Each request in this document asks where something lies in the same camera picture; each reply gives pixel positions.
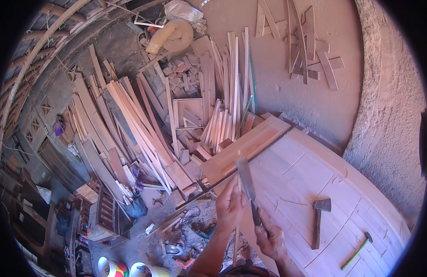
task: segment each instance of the hammer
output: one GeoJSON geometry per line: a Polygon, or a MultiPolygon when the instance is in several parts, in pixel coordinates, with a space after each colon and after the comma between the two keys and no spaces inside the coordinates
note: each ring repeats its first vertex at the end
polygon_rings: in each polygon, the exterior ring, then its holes
{"type": "Polygon", "coordinates": [[[314,223],[314,240],[312,241],[312,250],[320,248],[320,229],[321,229],[321,211],[331,211],[331,199],[316,200],[313,202],[312,207],[315,210],[315,223],[314,223]]]}
{"type": "Polygon", "coordinates": [[[344,270],[349,264],[350,262],[352,262],[354,260],[354,258],[358,255],[358,253],[360,253],[361,249],[363,249],[363,247],[366,245],[367,241],[369,241],[370,243],[373,242],[372,237],[370,236],[369,232],[365,232],[364,235],[366,236],[366,240],[363,242],[363,244],[361,244],[360,248],[357,250],[357,252],[355,252],[355,254],[347,261],[347,263],[345,263],[342,267],[341,270],[344,270]]]}

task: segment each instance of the axe head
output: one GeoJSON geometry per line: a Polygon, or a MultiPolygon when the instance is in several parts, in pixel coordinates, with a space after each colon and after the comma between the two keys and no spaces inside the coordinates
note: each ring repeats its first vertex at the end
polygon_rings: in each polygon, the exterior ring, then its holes
{"type": "Polygon", "coordinates": [[[331,199],[324,199],[324,200],[316,200],[312,204],[314,210],[322,210],[322,211],[331,211],[332,209],[332,203],[331,199]]]}

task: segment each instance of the hand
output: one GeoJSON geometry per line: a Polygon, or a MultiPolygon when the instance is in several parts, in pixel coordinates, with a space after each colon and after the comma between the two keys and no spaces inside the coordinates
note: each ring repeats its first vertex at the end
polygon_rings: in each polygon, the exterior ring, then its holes
{"type": "Polygon", "coordinates": [[[264,209],[258,209],[258,215],[264,225],[264,227],[255,226],[256,243],[261,252],[276,262],[285,260],[288,252],[284,244],[283,229],[270,222],[269,215],[264,209]]]}
{"type": "Polygon", "coordinates": [[[230,235],[243,218],[246,196],[238,188],[238,177],[234,175],[217,198],[217,230],[230,235]]]}

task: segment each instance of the red tool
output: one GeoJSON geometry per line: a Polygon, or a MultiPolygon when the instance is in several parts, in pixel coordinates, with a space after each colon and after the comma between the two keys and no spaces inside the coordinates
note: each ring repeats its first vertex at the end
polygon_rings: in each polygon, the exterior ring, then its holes
{"type": "Polygon", "coordinates": [[[180,259],[180,258],[175,258],[175,257],[173,257],[173,259],[174,259],[174,262],[175,263],[177,263],[181,268],[183,268],[183,269],[187,269],[189,266],[191,266],[193,263],[194,263],[194,261],[195,261],[195,259],[194,258],[190,258],[190,259],[188,259],[186,262],[183,262],[183,260],[182,259],[180,259]]]}

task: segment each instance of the chisel handle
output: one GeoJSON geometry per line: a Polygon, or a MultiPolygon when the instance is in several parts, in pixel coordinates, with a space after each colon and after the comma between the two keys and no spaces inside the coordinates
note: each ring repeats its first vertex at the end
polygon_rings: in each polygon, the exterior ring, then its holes
{"type": "Polygon", "coordinates": [[[255,224],[255,226],[261,226],[263,223],[261,222],[260,216],[258,215],[258,206],[256,204],[255,199],[252,199],[250,201],[250,204],[252,206],[253,223],[255,224]]]}

